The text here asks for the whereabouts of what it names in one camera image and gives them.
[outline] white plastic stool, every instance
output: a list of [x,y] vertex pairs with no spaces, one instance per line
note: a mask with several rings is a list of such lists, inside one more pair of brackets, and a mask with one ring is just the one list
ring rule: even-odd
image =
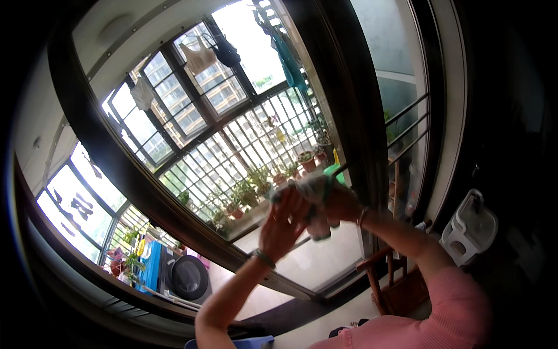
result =
[[455,264],[462,266],[474,255],[486,251],[497,231],[498,219],[484,206],[482,193],[471,189],[444,229],[440,243]]

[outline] clothes hanger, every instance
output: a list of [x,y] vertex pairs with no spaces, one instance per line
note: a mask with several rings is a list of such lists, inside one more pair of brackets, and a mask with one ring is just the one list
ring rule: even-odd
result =
[[[192,39],[197,39],[198,36],[200,35],[189,35],[189,34],[184,34],[184,36],[186,37],[191,37]],[[215,46],[215,40],[207,33],[201,33],[201,37],[205,38],[205,40],[209,43],[210,46]]]

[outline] blue cloth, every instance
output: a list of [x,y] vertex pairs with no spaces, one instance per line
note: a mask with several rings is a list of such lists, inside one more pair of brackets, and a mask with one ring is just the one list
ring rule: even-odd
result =
[[[261,349],[262,343],[273,342],[275,338],[273,336],[267,337],[254,337],[246,338],[244,340],[233,341],[234,347],[237,349]],[[184,346],[184,349],[198,349],[196,340],[189,340]]]
[[[144,286],[150,289],[157,290],[157,279],[159,277],[159,262],[161,260],[161,244],[157,241],[148,243],[145,248],[151,248],[151,254],[148,258],[141,258],[142,263],[145,264],[145,270],[139,271],[138,277],[143,280]],[[144,290],[141,285],[136,285],[136,289],[151,295],[148,291]]]
[[289,51],[287,44],[277,33],[274,33],[272,37],[275,41],[275,49],[279,54],[279,60],[283,66],[283,72],[285,73],[287,84],[290,87],[297,87],[303,92],[307,91],[308,86],[306,86],[306,82],[300,72],[299,65],[296,64],[296,60],[292,56],[291,51]]

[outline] wooden chair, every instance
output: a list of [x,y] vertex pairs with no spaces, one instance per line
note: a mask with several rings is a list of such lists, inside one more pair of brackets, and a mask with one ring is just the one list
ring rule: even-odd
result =
[[[388,265],[388,285],[380,288],[376,263],[386,260]],[[403,275],[394,280],[394,273],[403,268]],[[372,287],[372,301],[381,315],[409,316],[410,313],[429,299],[426,283],[417,266],[407,272],[407,257],[393,259],[393,249],[386,246],[371,257],[360,262],[357,270],[366,269]]]

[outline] hand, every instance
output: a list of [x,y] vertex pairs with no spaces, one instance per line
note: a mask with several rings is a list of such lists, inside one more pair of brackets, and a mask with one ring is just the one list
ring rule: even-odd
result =
[[259,249],[273,263],[283,258],[294,246],[296,239],[306,229],[304,218],[310,204],[296,188],[286,189],[281,201],[273,204],[259,236]]
[[325,202],[328,221],[356,222],[363,206],[349,189],[334,181],[331,192]]

